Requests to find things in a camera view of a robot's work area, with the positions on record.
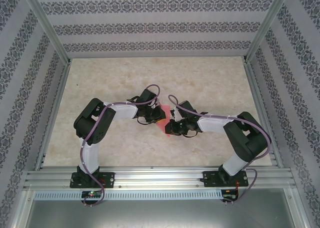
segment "damask wallpaper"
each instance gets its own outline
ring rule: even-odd
[[[70,58],[245,55],[273,0],[39,0]]]
[[[0,228],[35,167],[64,65],[26,0],[0,0]]]
[[[285,0],[251,61],[311,227],[320,227],[320,0]]]

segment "marble floor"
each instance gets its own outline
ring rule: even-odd
[[[169,94],[198,112],[248,111],[258,119],[240,57],[73,59],[44,166],[78,165],[73,123],[92,98],[125,101],[152,83],[161,87],[160,102],[172,108]],[[136,119],[113,121],[99,148],[101,166],[219,166],[234,152],[225,134],[167,137],[155,124],[142,126]],[[271,165],[269,156],[254,165]]]

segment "black mounting plate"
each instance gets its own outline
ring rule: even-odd
[[[248,177],[245,171],[239,171],[230,181],[226,184],[220,179],[219,171],[205,171],[203,172],[203,179],[200,179],[204,183],[204,187],[235,187],[236,181],[239,182],[239,187],[247,187]]]
[[[73,172],[70,181],[70,188],[100,188],[100,186],[97,183],[94,183],[93,186],[89,186],[88,184],[80,184],[78,180],[79,173]],[[115,184],[115,173],[99,172],[97,180],[102,183],[104,188],[113,188]]]

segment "patterned wallpaper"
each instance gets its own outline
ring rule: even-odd
[[[251,61],[284,165],[320,227],[320,0],[285,0]]]
[[[273,0],[39,0],[71,58],[245,55]]]
[[[0,228],[35,167],[64,65],[26,0],[0,0]]]

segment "enclosure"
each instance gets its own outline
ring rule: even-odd
[[[320,0],[0,0],[0,227],[320,227],[319,17]],[[241,202],[202,181],[233,154],[226,135],[135,119],[100,143],[107,201],[79,201],[74,120],[153,83],[171,109],[169,94],[248,111],[270,135]]]

